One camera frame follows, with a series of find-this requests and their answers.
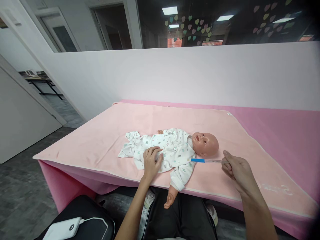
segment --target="pink blanket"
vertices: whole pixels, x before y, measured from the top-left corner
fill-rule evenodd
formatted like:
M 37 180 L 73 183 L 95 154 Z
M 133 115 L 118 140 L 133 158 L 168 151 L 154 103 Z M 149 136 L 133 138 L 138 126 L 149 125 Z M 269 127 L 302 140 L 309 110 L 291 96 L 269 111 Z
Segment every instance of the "pink blanket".
M 316 202 L 226 111 L 117 103 L 34 158 L 139 181 L 143 171 L 136 169 L 133 159 L 116 157 L 126 141 L 124 134 L 139 130 L 141 135 L 152 135 L 159 129 L 171 127 L 181 128 L 190 134 L 195 131 L 211 132 L 217 137 L 221 151 L 227 149 L 246 158 L 273 215 L 286 216 L 285 221 L 290 222 L 290 218 L 292 221 L 305 221 L 316 213 Z M 188 192 L 221 197 L 226 202 L 240 201 L 231 181 L 220 168 L 215 163 L 198 163 L 186 185 Z M 153 184 L 168 187 L 169 174 L 158 174 Z

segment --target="person's left hand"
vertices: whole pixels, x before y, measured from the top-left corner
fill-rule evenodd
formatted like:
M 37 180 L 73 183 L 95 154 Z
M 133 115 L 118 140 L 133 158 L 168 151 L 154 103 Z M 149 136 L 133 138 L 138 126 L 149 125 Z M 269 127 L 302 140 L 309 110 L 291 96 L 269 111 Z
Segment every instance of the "person's left hand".
M 144 161 L 143 178 L 146 181 L 151 182 L 161 167 L 163 154 L 160 154 L 158 161 L 156 161 L 157 152 L 160 152 L 160 151 L 162 151 L 162 149 L 158 146 L 155 146 L 155 147 L 148 148 L 143 153 L 143 161 Z

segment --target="charging cable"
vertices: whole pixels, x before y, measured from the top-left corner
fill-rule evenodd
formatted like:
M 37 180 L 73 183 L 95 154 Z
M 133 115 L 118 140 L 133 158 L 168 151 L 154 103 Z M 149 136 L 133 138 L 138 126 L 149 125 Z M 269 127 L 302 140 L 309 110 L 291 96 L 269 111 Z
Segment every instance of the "charging cable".
M 91 220 L 91 219 L 98 219 L 98 220 L 102 220 L 102 221 L 103 221 L 103 223 L 104 223 L 104 225 L 106 225 L 107 229 L 106 229 L 106 231 L 104 232 L 104 234 L 103 234 L 103 236 L 102 236 L 102 238 L 101 238 L 101 240 L 103 240 L 104 235 L 106 235 L 106 232 L 107 232 L 107 230 L 108 230 L 108 224 L 106 223 L 106 221 L 105 221 L 103 218 L 96 218 L 96 217 L 93 217 L 93 218 L 88 218 L 88 219 L 81 219 L 79 224 L 81 224 L 81 223 L 83 223 L 83 222 L 85 222 L 85 221 L 89 221 L 89 220 Z

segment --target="baby doll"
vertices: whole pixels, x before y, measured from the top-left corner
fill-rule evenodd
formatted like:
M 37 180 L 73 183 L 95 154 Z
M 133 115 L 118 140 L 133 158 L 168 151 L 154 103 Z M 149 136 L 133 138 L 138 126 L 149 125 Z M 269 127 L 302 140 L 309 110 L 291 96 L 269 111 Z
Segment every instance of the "baby doll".
M 163 150 L 163 161 L 159 172 L 166 172 L 174 168 L 170 173 L 170 187 L 167 202 L 164 208 L 168 209 L 174 202 L 179 191 L 184 189 L 189 181 L 195 163 L 191 158 L 195 154 L 201 157 L 211 157 L 218 152 L 219 143 L 216 137 L 210 133 L 196 132 L 192 136 L 178 128 L 159 130 L 158 134 L 140 137 L 137 131 L 126 133 L 129 143 L 125 143 L 118 157 L 133 157 L 139 170 L 144 169 L 143 153 L 149 147 L 159 146 Z

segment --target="white power bank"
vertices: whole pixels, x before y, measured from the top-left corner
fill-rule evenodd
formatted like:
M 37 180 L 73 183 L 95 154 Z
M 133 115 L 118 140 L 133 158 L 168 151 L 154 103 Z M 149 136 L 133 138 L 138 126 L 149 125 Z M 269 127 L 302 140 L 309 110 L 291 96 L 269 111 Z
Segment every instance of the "white power bank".
M 43 240 L 64 240 L 76 235 L 81 217 L 52 224 Z

